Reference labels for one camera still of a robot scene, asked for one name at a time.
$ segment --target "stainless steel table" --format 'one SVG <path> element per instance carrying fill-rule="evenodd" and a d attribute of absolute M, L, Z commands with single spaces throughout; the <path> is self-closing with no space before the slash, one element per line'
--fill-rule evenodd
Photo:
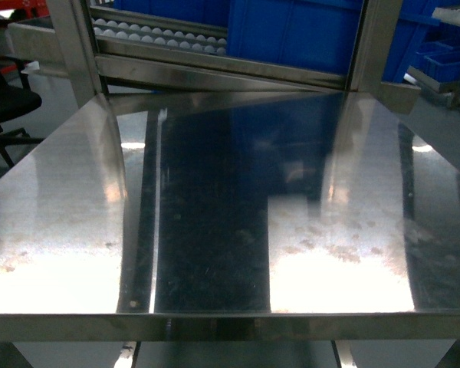
<path fill-rule="evenodd" d="M 0 180 L 0 340 L 460 338 L 460 173 L 368 94 L 98 95 Z"/>

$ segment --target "white ball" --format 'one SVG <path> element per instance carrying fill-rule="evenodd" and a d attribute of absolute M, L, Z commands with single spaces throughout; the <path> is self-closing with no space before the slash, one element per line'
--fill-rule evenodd
<path fill-rule="evenodd" d="M 166 40 L 164 40 L 164 39 L 161 38 L 161 37 L 158 37 L 158 38 L 155 40 L 155 43 L 156 43 L 156 44 L 166 44 Z"/>
<path fill-rule="evenodd" d="M 116 38 L 121 38 L 123 40 L 128 39 L 128 34 L 125 31 L 120 31 L 116 33 Z"/>
<path fill-rule="evenodd" d="M 150 36 L 143 36 L 141 38 L 141 41 L 151 44 L 153 42 L 153 38 L 151 38 Z"/>
<path fill-rule="evenodd" d="M 136 33 L 132 33 L 132 34 L 130 34 L 128 39 L 130 39 L 131 41 L 140 41 L 141 37 Z"/>
<path fill-rule="evenodd" d="M 107 29 L 102 35 L 107 37 L 116 37 L 116 34 L 112 29 Z"/>
<path fill-rule="evenodd" d="M 209 44 L 205 47 L 205 52 L 207 52 L 208 54 L 212 54 L 215 52 L 215 48 Z"/>
<path fill-rule="evenodd" d="M 173 48 L 177 48 L 179 46 L 179 43 L 176 40 L 169 40 L 167 42 L 167 46 L 172 46 Z"/>

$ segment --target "black office chair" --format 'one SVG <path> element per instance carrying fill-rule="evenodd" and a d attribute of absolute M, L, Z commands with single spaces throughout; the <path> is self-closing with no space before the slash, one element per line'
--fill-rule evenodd
<path fill-rule="evenodd" d="M 21 73 L 24 70 L 24 63 L 15 57 L 0 57 L 0 60 L 13 61 L 18 69 L 23 88 L 9 86 L 5 78 L 0 73 L 0 124 L 8 120 L 21 117 L 41 106 L 41 97 L 31 91 L 28 77 Z M 31 138 L 24 128 L 16 129 L 11 132 L 3 133 L 0 125 L 0 154 L 8 164 L 13 167 L 14 162 L 5 150 L 6 146 L 20 144 L 38 144 L 41 138 Z"/>

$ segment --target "gray floor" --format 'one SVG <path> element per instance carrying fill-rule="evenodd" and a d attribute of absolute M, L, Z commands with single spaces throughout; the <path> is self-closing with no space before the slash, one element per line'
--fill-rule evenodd
<path fill-rule="evenodd" d="M 3 125 L 5 130 L 25 127 L 32 136 L 47 137 L 76 110 L 77 105 L 69 80 L 54 77 L 30 76 L 31 87 L 43 98 L 43 105 L 36 111 Z M 18 80 L 11 82 L 20 85 Z M 448 161 L 460 169 L 460 113 L 446 108 L 447 96 L 423 92 L 409 115 L 399 115 L 412 130 L 438 150 Z M 13 146 L 8 151 L 17 162 L 26 156 L 33 146 Z M 8 167 L 0 157 L 0 178 Z M 448 352 L 439 368 L 460 367 L 460 341 Z"/>

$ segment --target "blue storage crate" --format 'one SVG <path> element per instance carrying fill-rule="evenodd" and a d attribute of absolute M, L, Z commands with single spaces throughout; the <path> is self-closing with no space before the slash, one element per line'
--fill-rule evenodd
<path fill-rule="evenodd" d="M 439 40 L 440 44 L 443 44 L 452 50 L 460 50 L 460 37 L 446 38 Z"/>
<path fill-rule="evenodd" d="M 428 9 L 434 9 L 434 3 L 428 4 Z M 431 25 L 439 21 L 425 16 L 401 13 L 397 21 L 396 31 L 393 35 L 389 58 L 387 59 L 383 80 L 401 83 L 407 69 L 416 58 L 416 52 L 423 42 Z"/>
<path fill-rule="evenodd" d="M 451 50 L 451 47 L 439 42 L 425 42 L 418 48 L 411 65 L 420 71 L 424 71 L 426 69 L 426 56 L 444 54 L 446 52 L 450 52 Z"/>
<path fill-rule="evenodd" d="M 345 74 L 361 0 L 235 0 L 227 54 Z"/>
<path fill-rule="evenodd" d="M 460 80 L 460 51 L 426 57 L 425 73 L 438 82 Z"/>
<path fill-rule="evenodd" d="M 429 26 L 439 23 L 428 16 L 437 1 L 404 2 L 385 81 L 402 81 Z M 234 0 L 227 54 L 347 74 L 362 4 L 362 0 Z"/>
<path fill-rule="evenodd" d="M 115 0 L 114 8 L 227 27 L 230 0 Z"/>

